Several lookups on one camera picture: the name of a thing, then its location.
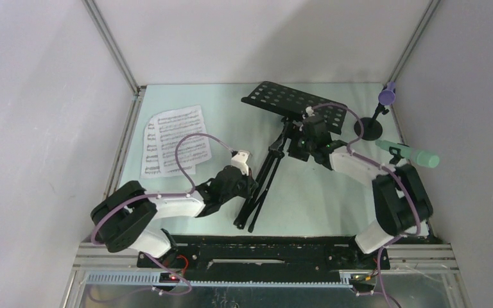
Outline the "purple toy microphone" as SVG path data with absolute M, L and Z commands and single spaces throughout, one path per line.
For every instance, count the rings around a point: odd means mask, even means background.
M 378 95 L 378 102 L 383 106 L 390 106 L 395 102 L 395 87 L 396 84 L 393 81 L 388 82 Z

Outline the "black music stand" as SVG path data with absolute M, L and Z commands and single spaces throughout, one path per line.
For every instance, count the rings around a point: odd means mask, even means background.
M 255 90 L 247 97 L 243 97 L 241 101 L 282 117 L 282 131 L 278 138 L 269 145 L 267 156 L 255 178 L 258 188 L 251 198 L 246 199 L 234 220 L 234 225 L 242 230 L 245 228 L 249 217 L 253 216 L 252 222 L 248 227 L 248 231 L 252 232 L 281 160 L 288 155 L 292 130 L 302 126 L 305 108 L 311 106 L 315 111 L 315 115 L 322 116 L 331 134 L 340 134 L 342 132 L 347 109 L 346 105 L 342 103 L 270 81 L 260 83 Z M 333 142 L 335 143 L 335 149 L 338 146 L 345 145 L 342 141 Z

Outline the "black round microphone stand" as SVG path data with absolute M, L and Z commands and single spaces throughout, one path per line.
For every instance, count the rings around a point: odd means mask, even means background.
M 380 114 L 389 113 L 384 105 L 378 103 L 371 117 L 362 117 L 360 120 L 356 121 L 354 124 L 354 132 L 357 136 L 361 135 L 361 127 L 363 127 L 362 139 L 366 141 L 374 141 L 379 139 L 383 134 L 383 127 L 381 123 L 377 120 Z

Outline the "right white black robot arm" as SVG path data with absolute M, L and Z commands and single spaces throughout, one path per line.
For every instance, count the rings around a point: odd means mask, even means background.
M 347 258 L 355 268 L 364 268 L 373 252 L 405 235 L 410 228 L 420 229 L 433 215 L 433 206 L 416 168 L 411 164 L 384 165 L 348 148 L 347 143 L 331 137 L 325 119 L 307 116 L 295 130 L 289 155 L 314 161 L 331 171 L 346 175 L 372 190 L 376 218 L 353 238 Z

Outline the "white sheet music page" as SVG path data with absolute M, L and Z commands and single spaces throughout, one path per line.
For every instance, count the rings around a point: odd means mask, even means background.
M 195 167 L 212 158 L 202 108 L 199 105 L 170 110 L 151 118 L 155 127 L 160 170 L 174 172 Z
M 193 115 L 153 116 L 144 130 L 142 178 L 161 178 L 181 175 L 175 160 L 178 142 L 191 133 L 205 130 L 200 117 Z

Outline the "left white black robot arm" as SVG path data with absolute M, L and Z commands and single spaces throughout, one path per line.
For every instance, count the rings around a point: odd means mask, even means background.
M 234 166 L 225 166 L 190 193 L 148 194 L 139 181 L 131 180 L 92 209 L 90 240 L 110 253 L 133 249 L 170 267 L 177 259 L 176 243 L 167 230 L 155 226 L 158 220 L 209 216 L 236 197 L 248 199 L 257 186 L 250 171 Z

